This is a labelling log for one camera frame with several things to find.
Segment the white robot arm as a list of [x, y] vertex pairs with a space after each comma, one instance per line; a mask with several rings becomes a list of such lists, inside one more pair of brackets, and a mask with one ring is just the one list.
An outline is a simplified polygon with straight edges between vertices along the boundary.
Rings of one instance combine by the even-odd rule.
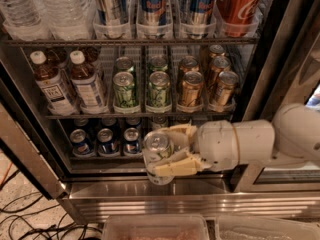
[[150, 167], [160, 177], [206, 169], [220, 172], [253, 163], [295, 168], [320, 161], [320, 113], [297, 103], [282, 106], [272, 121], [208, 121], [166, 132], [180, 149]]

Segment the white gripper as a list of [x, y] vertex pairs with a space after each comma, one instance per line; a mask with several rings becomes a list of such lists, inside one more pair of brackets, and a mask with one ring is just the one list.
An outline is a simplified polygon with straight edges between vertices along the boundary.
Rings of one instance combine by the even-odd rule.
[[266, 120], [209, 121], [198, 129], [191, 124], [180, 124], [163, 131], [179, 149], [190, 147], [196, 133], [196, 153], [183, 149], [155, 162], [152, 172], [159, 177], [191, 176], [205, 169], [219, 172], [251, 162], [268, 162], [275, 142], [275, 131]]

